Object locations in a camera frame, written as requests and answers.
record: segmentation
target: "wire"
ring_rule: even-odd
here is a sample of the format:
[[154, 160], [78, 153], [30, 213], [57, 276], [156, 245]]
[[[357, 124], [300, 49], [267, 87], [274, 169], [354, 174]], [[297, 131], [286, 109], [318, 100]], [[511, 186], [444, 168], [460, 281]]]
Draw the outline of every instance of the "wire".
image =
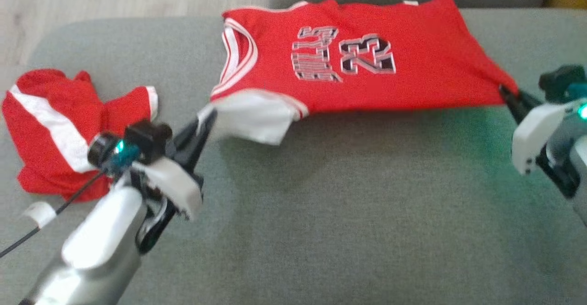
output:
[[[67, 202], [63, 203], [63, 205], [61, 205], [57, 210], [55, 210], [55, 215], [58, 216], [59, 213], [63, 212], [63, 210], [68, 207], [74, 200], [76, 200], [77, 198], [79, 198], [79, 196], [86, 191], [86, 189], [91, 186], [94, 182], [96, 182], [97, 179], [99, 179], [101, 176], [103, 176], [105, 174], [106, 171], [102, 170], [100, 171], [97, 175], [95, 175], [94, 177], [92, 177], [92, 179], [90, 179], [90, 181], [86, 182], [77, 192], [75, 192], [75, 194], [73, 194], [68, 200]], [[40, 228], [37, 226], [35, 227], [33, 230], [31, 230], [30, 232], [28, 232], [27, 235], [23, 236], [20, 240], [12, 243], [12, 245], [10, 245], [9, 247], [7, 247], [6, 249], [4, 249], [1, 253], [0, 253], [0, 258], [4, 257], [5, 255], [7, 255], [8, 253], [10, 253], [10, 251], [13, 251], [14, 249], [16, 249], [19, 245], [25, 243], [29, 238], [32, 238], [35, 234], [37, 234], [40, 231]]]

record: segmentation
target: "red jersey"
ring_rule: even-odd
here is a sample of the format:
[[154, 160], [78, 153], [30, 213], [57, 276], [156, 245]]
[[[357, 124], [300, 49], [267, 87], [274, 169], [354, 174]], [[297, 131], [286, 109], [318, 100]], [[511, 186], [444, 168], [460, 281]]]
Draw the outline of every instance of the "red jersey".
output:
[[501, 104], [514, 80], [484, 53], [453, 0], [414, 6], [300, 2], [224, 12], [228, 58], [212, 101], [279, 96], [300, 116]]
[[[157, 115], [157, 92], [140, 86], [129, 94], [101, 102], [90, 75], [73, 79], [55, 69], [28, 71], [6, 92], [2, 113], [24, 167], [22, 188], [35, 194], [61, 194], [70, 199], [98, 171], [88, 161], [94, 137], [103, 131], [124, 135], [126, 126]], [[78, 198], [101, 198], [111, 180], [96, 180]]]

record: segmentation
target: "gray couch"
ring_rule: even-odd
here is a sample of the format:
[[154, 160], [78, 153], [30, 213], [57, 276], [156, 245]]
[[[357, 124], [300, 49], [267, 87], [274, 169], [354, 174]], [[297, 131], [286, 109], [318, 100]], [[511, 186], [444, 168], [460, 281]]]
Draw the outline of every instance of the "gray couch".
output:
[[[487, 54], [533, 94], [542, 72], [587, 65], [584, 11], [462, 14]], [[159, 120], [177, 129], [218, 80], [221, 31], [220, 17], [76, 23], [40, 42], [29, 66], [86, 69], [104, 100], [157, 86]], [[172, 221], [120, 303], [585, 304], [587, 228], [544, 175], [516, 173], [514, 127], [503, 107], [341, 113], [295, 123], [279, 147], [210, 144], [197, 167], [201, 215]], [[32, 227], [14, 219], [38, 198], [17, 184], [22, 163], [0, 132], [4, 247]], [[0, 261], [3, 304], [26, 294], [92, 205], [70, 207]]]

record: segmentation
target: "white trim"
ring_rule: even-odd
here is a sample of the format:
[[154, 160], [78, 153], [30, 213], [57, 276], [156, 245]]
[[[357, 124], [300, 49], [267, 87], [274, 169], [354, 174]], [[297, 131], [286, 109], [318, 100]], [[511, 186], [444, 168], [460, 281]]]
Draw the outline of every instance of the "white trim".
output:
[[72, 121], [54, 110], [46, 98], [23, 94], [16, 85], [9, 92], [28, 113], [48, 129], [57, 150], [72, 170], [84, 173], [95, 169], [88, 162], [88, 143]]
[[302, 0], [302, 1], [298, 1], [295, 4], [291, 5], [289, 8], [283, 8], [283, 9], [271, 9], [271, 8], [264, 8], [264, 7], [259, 7], [259, 6], [242, 6], [242, 7], [234, 8], [233, 10], [228, 10], [226, 12], [231, 12], [234, 10], [259, 10], [259, 11], [266, 11], [266, 12], [288, 12], [288, 11], [295, 10], [296, 8], [306, 6], [307, 4], [308, 4], [307, 1]]
[[242, 25], [240, 25], [232, 18], [227, 18], [225, 20], [225, 25], [244, 35], [249, 42], [249, 48], [245, 58], [243, 59], [243, 62], [241, 65], [237, 66], [235, 72], [230, 75], [230, 77], [225, 76], [224, 82], [214, 86], [212, 89], [212, 96], [224, 92], [225, 90], [234, 86], [239, 80], [243, 79], [243, 77], [245, 77], [245, 75], [247, 75], [247, 73], [249, 73], [249, 71], [251, 71], [251, 69], [255, 66], [259, 53], [253, 37]]
[[153, 121], [159, 112], [159, 96], [157, 95], [157, 90], [155, 90], [155, 87], [145, 86], [145, 89], [147, 90], [147, 94], [149, 96], [149, 110], [151, 111], [151, 121]]
[[226, 48], [227, 58], [222, 70], [222, 76], [220, 82], [222, 83], [226, 77], [230, 77], [237, 70], [238, 66], [238, 44], [237, 37], [234, 35], [232, 28], [224, 28], [222, 34], [222, 41], [224, 42], [224, 48]]

